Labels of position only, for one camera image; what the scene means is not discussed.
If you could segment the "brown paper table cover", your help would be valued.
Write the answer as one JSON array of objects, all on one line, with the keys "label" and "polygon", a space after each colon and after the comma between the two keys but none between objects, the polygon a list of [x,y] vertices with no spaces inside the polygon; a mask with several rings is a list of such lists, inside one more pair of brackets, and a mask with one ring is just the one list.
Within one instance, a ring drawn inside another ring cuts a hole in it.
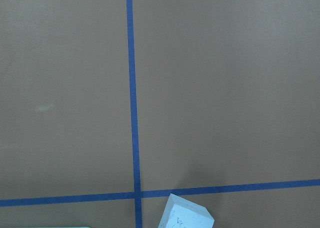
[{"label": "brown paper table cover", "polygon": [[1,227],[320,225],[320,0],[0,0]]}]

